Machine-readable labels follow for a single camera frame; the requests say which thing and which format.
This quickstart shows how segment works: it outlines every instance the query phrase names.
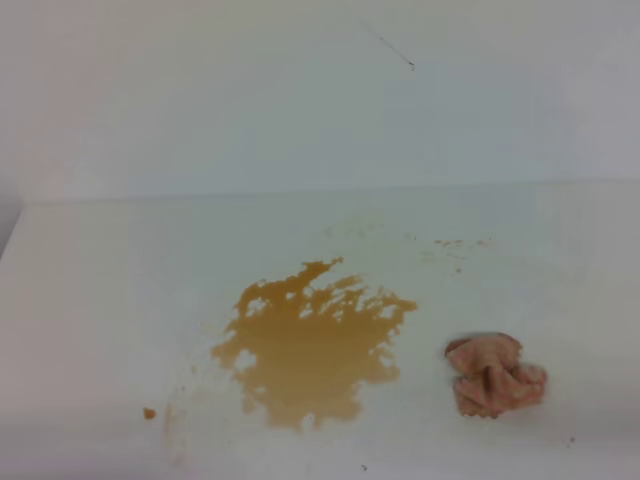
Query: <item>brown stain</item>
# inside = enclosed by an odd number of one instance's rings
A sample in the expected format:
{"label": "brown stain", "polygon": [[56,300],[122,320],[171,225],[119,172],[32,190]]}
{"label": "brown stain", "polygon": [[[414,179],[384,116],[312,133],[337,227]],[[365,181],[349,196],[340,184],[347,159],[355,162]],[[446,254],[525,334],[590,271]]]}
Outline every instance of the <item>brown stain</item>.
{"label": "brown stain", "polygon": [[142,410],[145,420],[153,420],[156,418],[156,411],[153,408],[144,408]]}
{"label": "brown stain", "polygon": [[[309,415],[316,428],[328,418],[353,420],[362,410],[360,384],[399,376],[391,337],[418,305],[383,288],[372,295],[357,275],[311,287],[337,263],[342,258],[305,263],[285,280],[249,286],[225,329],[231,337],[211,349],[242,385],[245,412],[263,406],[271,426],[299,431]],[[255,364],[240,369],[243,351]]]}

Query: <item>small brown speck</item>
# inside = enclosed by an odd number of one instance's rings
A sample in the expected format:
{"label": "small brown speck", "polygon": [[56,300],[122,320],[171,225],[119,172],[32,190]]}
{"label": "small brown speck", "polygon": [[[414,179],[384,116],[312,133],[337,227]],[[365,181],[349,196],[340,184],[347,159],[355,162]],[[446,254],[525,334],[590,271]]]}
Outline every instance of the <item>small brown speck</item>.
{"label": "small brown speck", "polygon": [[143,413],[145,420],[153,420],[156,418],[156,411],[153,408],[145,408],[143,409]]}

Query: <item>stain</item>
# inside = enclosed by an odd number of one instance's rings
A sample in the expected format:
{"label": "stain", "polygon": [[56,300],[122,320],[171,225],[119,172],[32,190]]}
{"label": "stain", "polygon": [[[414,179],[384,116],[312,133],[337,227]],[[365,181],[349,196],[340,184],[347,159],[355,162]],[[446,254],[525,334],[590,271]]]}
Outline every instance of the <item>stain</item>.
{"label": "stain", "polygon": [[422,251],[420,252],[422,256],[422,263],[429,263],[435,261],[436,256],[432,252]]}
{"label": "stain", "polygon": [[142,412],[145,420],[153,420],[156,418],[156,411],[153,408],[145,408]]}
{"label": "stain", "polygon": [[[342,258],[305,263],[284,280],[250,285],[225,329],[230,337],[211,349],[242,385],[245,412],[262,406],[271,426],[301,431],[307,415],[314,428],[326,419],[353,420],[362,410],[361,384],[399,376],[392,336],[417,304],[372,291],[358,275],[311,286],[338,263]],[[246,353],[255,363],[241,368],[236,362]]]}
{"label": "stain", "polygon": [[162,429],[164,432],[164,438],[168,443],[171,443],[171,436],[173,433],[173,422],[175,416],[173,414],[173,406],[168,403],[167,408],[164,410],[164,421],[162,422]]}

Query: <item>dark mark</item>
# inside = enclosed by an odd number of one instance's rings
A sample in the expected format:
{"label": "dark mark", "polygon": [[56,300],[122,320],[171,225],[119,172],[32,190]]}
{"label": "dark mark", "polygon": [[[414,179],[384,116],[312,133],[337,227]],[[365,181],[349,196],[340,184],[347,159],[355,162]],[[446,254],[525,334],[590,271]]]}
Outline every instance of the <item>dark mark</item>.
{"label": "dark mark", "polygon": [[345,6],[346,9],[349,11],[349,13],[358,21],[358,23],[360,24],[360,26],[362,28],[364,28],[367,33],[369,33],[370,35],[376,37],[378,40],[380,40],[382,43],[384,43],[389,50],[391,50],[393,53],[395,53],[397,56],[399,56],[402,60],[404,60],[404,62],[409,65],[409,67],[411,68],[411,71],[413,72],[416,69],[415,64],[410,61],[407,57],[405,57],[402,52],[400,52],[396,47],[393,46],[393,44],[391,42],[389,42],[388,40],[386,40],[383,36],[379,35],[371,25],[369,25],[367,22],[365,22],[364,20],[362,20],[360,17],[358,17],[355,12],[351,11],[351,9],[348,6]]}

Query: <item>white table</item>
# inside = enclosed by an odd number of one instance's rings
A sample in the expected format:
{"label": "white table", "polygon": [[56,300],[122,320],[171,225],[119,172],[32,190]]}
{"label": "white table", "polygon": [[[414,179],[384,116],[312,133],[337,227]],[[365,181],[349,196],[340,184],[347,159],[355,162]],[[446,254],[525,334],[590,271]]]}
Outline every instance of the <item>white table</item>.
{"label": "white table", "polygon": [[[638,211],[634,183],[27,207],[0,263],[0,477],[637,479]],[[400,377],[354,421],[270,428],[208,349],[251,283],[339,255],[418,301]],[[461,418],[442,350],[495,330],[547,401]]]}

